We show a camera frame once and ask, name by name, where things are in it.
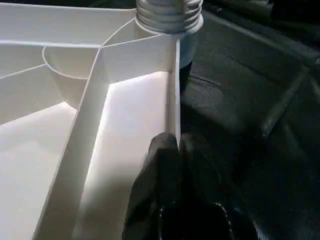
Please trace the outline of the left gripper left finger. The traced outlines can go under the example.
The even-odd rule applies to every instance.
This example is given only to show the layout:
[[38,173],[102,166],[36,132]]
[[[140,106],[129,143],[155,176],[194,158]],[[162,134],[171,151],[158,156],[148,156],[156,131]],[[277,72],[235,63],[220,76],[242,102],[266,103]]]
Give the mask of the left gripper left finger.
[[181,168],[176,136],[163,132],[153,137],[131,188],[124,240],[163,239],[164,222],[181,199]]

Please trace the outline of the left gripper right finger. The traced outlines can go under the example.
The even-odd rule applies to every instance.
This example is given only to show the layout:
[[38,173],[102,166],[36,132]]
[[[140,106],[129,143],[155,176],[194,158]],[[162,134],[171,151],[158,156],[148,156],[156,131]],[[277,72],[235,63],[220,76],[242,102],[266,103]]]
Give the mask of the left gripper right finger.
[[219,165],[218,155],[198,134],[181,136],[183,233],[186,240],[257,240],[254,223]]

